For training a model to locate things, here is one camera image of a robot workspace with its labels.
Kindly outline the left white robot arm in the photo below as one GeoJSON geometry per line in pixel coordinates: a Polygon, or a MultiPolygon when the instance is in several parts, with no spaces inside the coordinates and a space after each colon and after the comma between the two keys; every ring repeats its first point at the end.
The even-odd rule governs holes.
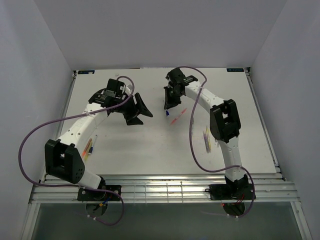
{"type": "Polygon", "coordinates": [[[85,166],[85,150],[96,128],[111,113],[123,115],[128,126],[142,125],[139,115],[153,117],[141,95],[127,89],[124,82],[110,78],[105,88],[88,100],[83,115],[58,139],[45,144],[45,170],[71,184],[89,188],[88,193],[100,200],[106,195],[106,187],[99,175],[85,166]]]}

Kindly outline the red pen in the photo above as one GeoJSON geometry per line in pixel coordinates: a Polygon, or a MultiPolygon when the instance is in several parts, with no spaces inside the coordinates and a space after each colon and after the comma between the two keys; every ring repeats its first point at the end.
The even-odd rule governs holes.
{"type": "Polygon", "coordinates": [[[170,122],[170,125],[173,125],[186,111],[187,111],[187,108],[184,108],[184,109],[170,122]]]}

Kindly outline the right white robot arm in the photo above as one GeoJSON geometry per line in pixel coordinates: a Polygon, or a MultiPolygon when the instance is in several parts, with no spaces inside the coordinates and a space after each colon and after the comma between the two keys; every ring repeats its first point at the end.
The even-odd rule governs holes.
{"type": "Polygon", "coordinates": [[[209,129],[218,142],[224,160],[224,184],[211,184],[207,188],[211,200],[250,199],[252,185],[242,166],[239,151],[241,121],[237,104],[233,99],[224,100],[204,87],[193,76],[185,76],[176,67],[165,77],[168,85],[164,87],[164,109],[168,110],[181,104],[181,97],[194,100],[209,114],[209,129]]]}

